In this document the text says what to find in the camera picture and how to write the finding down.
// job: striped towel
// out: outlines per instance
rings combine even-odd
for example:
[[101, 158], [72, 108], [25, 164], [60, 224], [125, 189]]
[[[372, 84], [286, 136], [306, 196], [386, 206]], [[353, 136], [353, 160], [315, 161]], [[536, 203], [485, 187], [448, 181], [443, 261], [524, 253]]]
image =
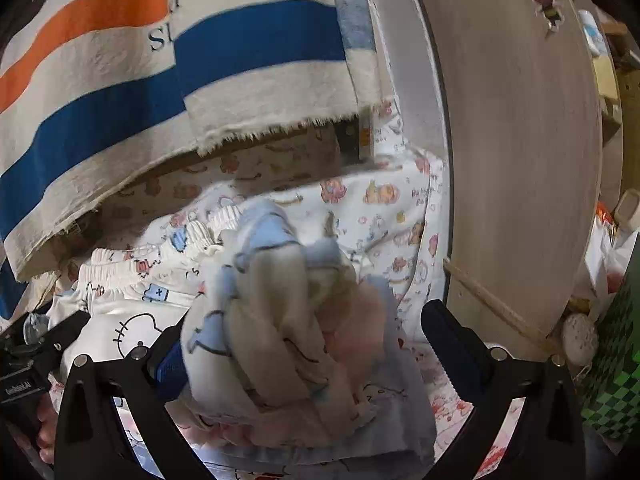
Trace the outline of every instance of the striped towel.
[[0, 238], [19, 280], [171, 156], [380, 100], [367, 0], [31, 0], [0, 54]]
[[59, 273], [45, 272], [31, 278], [29, 283], [18, 283], [0, 243], [0, 333], [25, 312], [41, 306], [49, 297]]

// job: cabinet door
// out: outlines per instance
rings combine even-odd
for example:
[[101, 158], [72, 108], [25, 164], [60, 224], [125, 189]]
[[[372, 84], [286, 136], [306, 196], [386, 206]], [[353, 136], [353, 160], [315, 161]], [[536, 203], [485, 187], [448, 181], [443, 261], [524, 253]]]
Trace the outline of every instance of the cabinet door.
[[571, 0], [556, 0], [556, 32], [533, 0], [422, 1], [450, 124], [451, 259], [548, 333], [584, 255], [600, 174], [582, 27]]

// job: baby clothes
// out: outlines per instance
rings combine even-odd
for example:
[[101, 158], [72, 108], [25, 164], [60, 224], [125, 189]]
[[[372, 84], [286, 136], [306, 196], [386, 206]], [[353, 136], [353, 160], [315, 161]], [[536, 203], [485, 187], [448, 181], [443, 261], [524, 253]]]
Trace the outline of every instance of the baby clothes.
[[[361, 388], [383, 357], [384, 306], [356, 286], [335, 238], [300, 245], [282, 209], [264, 201], [228, 242], [203, 262], [204, 295], [182, 327], [190, 407], [223, 440], [266, 447], [330, 446], [369, 422], [375, 410]], [[370, 330], [358, 340], [350, 307], [363, 301]], [[349, 336], [361, 357], [346, 357]]]
[[77, 355], [94, 361], [150, 347], [177, 324], [202, 290], [199, 260], [221, 250], [206, 225], [189, 222], [169, 240], [127, 251], [96, 249], [79, 269], [76, 290], [54, 297], [49, 329], [77, 310], [91, 319], [64, 352], [62, 378]]
[[[434, 460], [436, 427], [416, 359], [398, 320], [388, 281], [366, 277], [385, 306], [384, 357], [377, 360], [362, 389], [376, 416], [329, 447], [203, 446], [207, 464], [243, 471], [283, 471], [293, 479], [423, 478]], [[361, 325], [366, 317], [358, 313]]]

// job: round white object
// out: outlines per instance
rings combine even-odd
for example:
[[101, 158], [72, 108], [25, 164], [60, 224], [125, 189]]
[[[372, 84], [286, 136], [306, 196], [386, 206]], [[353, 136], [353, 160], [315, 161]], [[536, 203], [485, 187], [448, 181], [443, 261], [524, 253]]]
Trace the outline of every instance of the round white object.
[[598, 333], [585, 314], [571, 314], [562, 326], [562, 347], [567, 359], [577, 366], [588, 365], [598, 349]]

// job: elastic waistband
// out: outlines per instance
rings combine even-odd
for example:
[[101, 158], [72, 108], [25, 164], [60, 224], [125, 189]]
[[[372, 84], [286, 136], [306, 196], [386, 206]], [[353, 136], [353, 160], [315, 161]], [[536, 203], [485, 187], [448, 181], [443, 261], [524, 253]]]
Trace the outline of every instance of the elastic waistband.
[[84, 285], [91, 282], [94, 286], [100, 284], [107, 289], [121, 288], [143, 280], [156, 265], [189, 266], [201, 256], [213, 254], [219, 248], [213, 243], [204, 224], [188, 222], [157, 246], [146, 245], [127, 251], [96, 249], [91, 264], [80, 267], [78, 283]]

